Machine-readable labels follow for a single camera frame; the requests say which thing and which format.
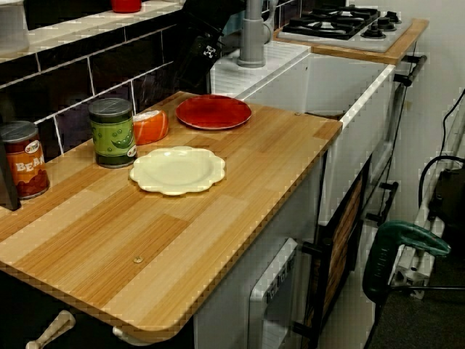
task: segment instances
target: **scalloped plate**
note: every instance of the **scalloped plate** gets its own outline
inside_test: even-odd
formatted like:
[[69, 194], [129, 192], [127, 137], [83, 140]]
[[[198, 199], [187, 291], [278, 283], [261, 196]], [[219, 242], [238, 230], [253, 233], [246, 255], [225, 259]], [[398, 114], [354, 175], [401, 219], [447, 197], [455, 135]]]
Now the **scalloped plate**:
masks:
[[146, 191], [195, 193], [223, 179], [225, 161], [202, 148], [162, 148], [138, 158], [129, 176]]

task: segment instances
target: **white cabinet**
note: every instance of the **white cabinet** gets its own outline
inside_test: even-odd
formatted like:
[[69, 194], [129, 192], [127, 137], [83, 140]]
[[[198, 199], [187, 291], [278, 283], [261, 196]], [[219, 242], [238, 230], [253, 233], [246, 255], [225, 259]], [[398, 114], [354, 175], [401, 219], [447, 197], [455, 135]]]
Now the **white cabinet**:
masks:
[[[313, 167], [253, 244], [194, 315], [195, 349], [247, 349], [251, 291], [287, 238], [312, 241], [315, 235], [321, 160]], [[295, 319], [304, 317], [309, 259], [294, 267]]]

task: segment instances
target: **sink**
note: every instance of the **sink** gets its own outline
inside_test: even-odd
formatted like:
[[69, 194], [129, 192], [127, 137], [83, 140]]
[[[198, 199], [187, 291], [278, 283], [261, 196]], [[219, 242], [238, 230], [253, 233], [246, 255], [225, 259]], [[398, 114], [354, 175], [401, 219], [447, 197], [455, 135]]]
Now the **sink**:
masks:
[[272, 41], [267, 64], [241, 68], [238, 51], [211, 70], [211, 93], [299, 113], [343, 113], [328, 149], [318, 223], [327, 225], [386, 133], [394, 65], [316, 55], [309, 47]]

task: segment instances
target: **red object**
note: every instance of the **red object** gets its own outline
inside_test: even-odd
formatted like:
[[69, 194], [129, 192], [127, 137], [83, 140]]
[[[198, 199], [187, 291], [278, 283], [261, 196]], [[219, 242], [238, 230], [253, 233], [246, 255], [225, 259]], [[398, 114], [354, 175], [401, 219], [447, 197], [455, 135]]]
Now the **red object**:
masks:
[[142, 7], [141, 0], [111, 0], [111, 7], [114, 12], [130, 13], [138, 12]]
[[176, 109], [179, 120], [198, 129], [229, 129], [243, 124], [251, 115], [244, 102], [218, 95], [192, 97]]

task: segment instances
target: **purple tile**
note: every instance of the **purple tile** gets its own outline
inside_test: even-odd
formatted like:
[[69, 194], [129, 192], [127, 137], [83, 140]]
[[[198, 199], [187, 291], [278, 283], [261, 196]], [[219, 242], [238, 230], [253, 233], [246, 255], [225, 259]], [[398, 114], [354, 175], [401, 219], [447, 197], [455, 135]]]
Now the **purple tile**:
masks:
[[124, 30], [123, 28], [118, 28], [114, 31], [108, 31], [107, 33], [90, 36], [89, 38], [61, 45], [53, 49], [47, 49], [39, 52], [37, 55], [41, 68], [45, 70], [123, 42]]
[[299, 15], [299, 2], [293, 0], [281, 6], [281, 23], [280, 27], [289, 23], [289, 20]]
[[0, 84], [6, 84], [37, 73], [39, 68], [35, 55], [28, 55], [0, 64]]
[[163, 38], [163, 59], [169, 63], [176, 59], [182, 48], [182, 40], [185, 37], [185, 27], [175, 25], [161, 32]]
[[39, 138], [45, 161], [50, 161], [60, 156], [61, 150], [53, 119], [44, 120], [37, 124], [37, 127], [39, 128]]
[[158, 32], [92, 56], [94, 88], [97, 93], [104, 91], [162, 64]]
[[165, 65], [134, 80], [136, 112], [139, 113], [179, 91], [178, 82], [174, 80], [172, 67], [172, 64]]
[[154, 31], [169, 27], [170, 25], [177, 24], [181, 19], [181, 12], [176, 11], [168, 13], [167, 15], [152, 18], [151, 20], [144, 20], [125, 27], [126, 38], [128, 40], [137, 38], [141, 35], [152, 33]]
[[103, 98], [123, 98], [132, 102], [129, 83], [56, 116], [63, 151], [69, 151], [92, 138], [89, 105]]
[[302, 0], [302, 11], [311, 12], [316, 7], [317, 0]]
[[3, 121], [37, 121], [92, 96], [86, 60], [0, 89]]

